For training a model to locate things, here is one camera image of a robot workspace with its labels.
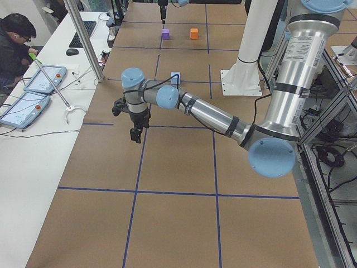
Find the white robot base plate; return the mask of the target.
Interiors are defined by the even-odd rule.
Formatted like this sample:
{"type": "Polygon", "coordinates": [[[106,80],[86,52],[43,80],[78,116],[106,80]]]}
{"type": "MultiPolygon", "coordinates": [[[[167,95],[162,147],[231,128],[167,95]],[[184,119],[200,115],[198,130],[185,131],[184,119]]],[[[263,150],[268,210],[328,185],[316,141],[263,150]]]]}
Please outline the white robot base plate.
{"type": "Polygon", "coordinates": [[[280,17],[284,1],[251,1],[237,61],[228,70],[221,70],[224,96],[260,97],[258,63],[269,26],[280,17]]]}

